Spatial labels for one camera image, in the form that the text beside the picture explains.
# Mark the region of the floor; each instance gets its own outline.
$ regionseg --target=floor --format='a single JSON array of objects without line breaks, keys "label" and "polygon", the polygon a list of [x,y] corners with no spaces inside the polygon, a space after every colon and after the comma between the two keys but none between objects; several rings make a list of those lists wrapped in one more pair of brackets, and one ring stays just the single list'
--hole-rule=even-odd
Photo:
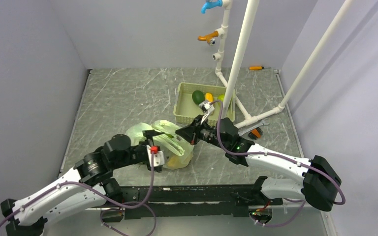
[{"label": "floor", "polygon": [[[226,78],[229,69],[223,69]],[[122,68],[94,69],[89,75],[83,104],[63,166],[66,172],[87,153],[94,151],[112,136],[139,123],[158,119],[175,122],[173,106],[181,82],[222,86],[213,68]],[[271,68],[249,71],[241,68],[237,96],[252,115],[277,106],[282,91]],[[235,123],[244,119],[236,108]],[[287,111],[269,117],[257,141],[264,147],[288,155],[300,156]],[[254,183],[258,176],[275,176],[269,170],[234,165],[218,148],[200,142],[194,148],[189,165],[178,170],[156,173],[155,185],[204,185]],[[150,172],[133,165],[114,172],[122,186],[148,185]]]}]

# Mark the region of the wall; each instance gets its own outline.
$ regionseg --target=wall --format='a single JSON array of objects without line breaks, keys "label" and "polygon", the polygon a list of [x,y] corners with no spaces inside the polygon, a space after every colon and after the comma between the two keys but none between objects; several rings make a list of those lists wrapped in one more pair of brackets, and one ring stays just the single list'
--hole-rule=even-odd
[{"label": "wall", "polygon": [[[283,65],[285,91],[341,4],[316,4]],[[378,235],[378,1],[354,1],[289,106],[305,156],[325,156],[343,180],[339,235]]]},{"label": "wall", "polygon": [[0,0],[0,203],[57,176],[86,74],[47,0]]},{"label": "wall", "polygon": [[[218,44],[197,37],[221,26],[223,9],[201,14],[205,0],[51,2],[87,68],[216,66]],[[315,3],[261,0],[243,66],[281,68]],[[246,5],[234,0],[223,66],[232,65]]]}]

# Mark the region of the avocado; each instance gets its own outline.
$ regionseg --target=avocado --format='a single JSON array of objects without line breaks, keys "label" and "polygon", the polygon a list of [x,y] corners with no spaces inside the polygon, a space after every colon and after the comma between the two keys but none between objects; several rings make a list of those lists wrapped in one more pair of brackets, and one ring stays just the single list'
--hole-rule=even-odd
[{"label": "avocado", "polygon": [[199,105],[205,101],[205,95],[201,91],[196,90],[192,93],[192,100],[196,105]]}]

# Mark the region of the faucet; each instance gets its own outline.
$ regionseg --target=faucet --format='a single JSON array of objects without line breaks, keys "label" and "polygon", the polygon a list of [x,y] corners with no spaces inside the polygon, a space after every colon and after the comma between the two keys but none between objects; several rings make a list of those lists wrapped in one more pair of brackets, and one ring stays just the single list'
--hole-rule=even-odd
[{"label": "faucet", "polygon": [[217,1],[214,1],[212,2],[212,0],[205,0],[205,4],[203,4],[202,8],[201,8],[201,13],[202,14],[205,14],[206,12],[206,9],[211,9],[213,7],[216,7],[216,6],[222,6],[222,0],[217,0]]}]

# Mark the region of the green plastic basket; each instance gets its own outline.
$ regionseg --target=green plastic basket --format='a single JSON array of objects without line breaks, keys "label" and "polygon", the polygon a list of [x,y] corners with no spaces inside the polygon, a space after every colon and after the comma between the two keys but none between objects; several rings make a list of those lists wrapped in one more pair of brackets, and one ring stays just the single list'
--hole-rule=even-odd
[{"label": "green plastic basket", "polygon": [[[191,83],[180,83],[177,88],[176,104],[173,108],[173,114],[176,116],[177,123],[190,124],[193,119],[198,115],[203,114],[202,110],[193,102],[192,93],[195,90],[199,90],[204,94],[209,92],[212,94],[214,100],[221,94],[225,94],[225,87],[211,86],[211,85],[199,85]],[[235,104],[234,104],[235,91],[232,95],[231,102],[229,104],[227,117],[231,120],[235,120]],[[220,105],[214,104],[215,110],[212,115],[208,117],[209,125],[216,125],[218,121],[218,114],[220,112]]]}]

